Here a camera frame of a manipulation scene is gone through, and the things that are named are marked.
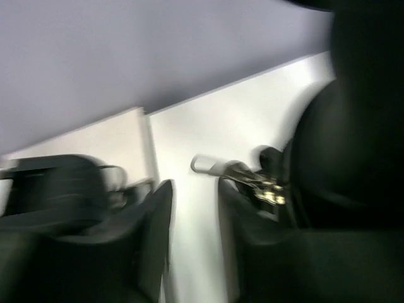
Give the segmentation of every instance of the gray backdrop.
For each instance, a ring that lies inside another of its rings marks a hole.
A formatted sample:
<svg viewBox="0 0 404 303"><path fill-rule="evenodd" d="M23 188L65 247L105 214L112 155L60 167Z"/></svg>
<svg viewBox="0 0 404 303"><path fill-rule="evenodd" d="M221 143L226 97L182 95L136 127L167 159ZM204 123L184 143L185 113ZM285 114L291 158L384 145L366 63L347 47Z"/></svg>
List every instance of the gray backdrop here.
<svg viewBox="0 0 404 303"><path fill-rule="evenodd" d="M325 51L330 18L282 0L0 0L0 154Z"/></svg>

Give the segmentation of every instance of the metal clip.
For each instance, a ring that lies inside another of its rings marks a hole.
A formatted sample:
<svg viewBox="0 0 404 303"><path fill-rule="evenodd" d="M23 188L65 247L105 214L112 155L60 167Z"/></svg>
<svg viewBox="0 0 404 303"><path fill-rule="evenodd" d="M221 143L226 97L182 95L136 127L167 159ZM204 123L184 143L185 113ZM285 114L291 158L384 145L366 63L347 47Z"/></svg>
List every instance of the metal clip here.
<svg viewBox="0 0 404 303"><path fill-rule="evenodd" d="M196 155L191 161L191 169L198 174L223 177L243 183L252 188L255 197L271 205L284 205L283 187L276 179L251 172L248 167L238 161L220 162L207 156Z"/></svg>

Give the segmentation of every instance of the wall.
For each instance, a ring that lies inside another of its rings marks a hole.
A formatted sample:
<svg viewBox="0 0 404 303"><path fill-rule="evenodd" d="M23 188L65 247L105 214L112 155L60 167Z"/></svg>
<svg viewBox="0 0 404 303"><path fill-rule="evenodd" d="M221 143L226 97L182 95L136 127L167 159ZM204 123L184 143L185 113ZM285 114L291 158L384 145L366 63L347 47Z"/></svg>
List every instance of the wall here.
<svg viewBox="0 0 404 303"><path fill-rule="evenodd" d="M0 154L324 51L329 20L282 0L0 1Z"/></svg>

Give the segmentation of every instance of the gray wall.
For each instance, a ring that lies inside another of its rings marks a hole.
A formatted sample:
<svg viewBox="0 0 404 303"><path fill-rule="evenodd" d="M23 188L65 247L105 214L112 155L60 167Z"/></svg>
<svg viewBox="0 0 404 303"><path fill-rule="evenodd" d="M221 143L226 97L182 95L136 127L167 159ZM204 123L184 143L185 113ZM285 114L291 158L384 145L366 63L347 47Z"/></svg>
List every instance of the gray wall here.
<svg viewBox="0 0 404 303"><path fill-rule="evenodd" d="M0 154L324 51L329 20L282 0L0 0Z"/></svg>

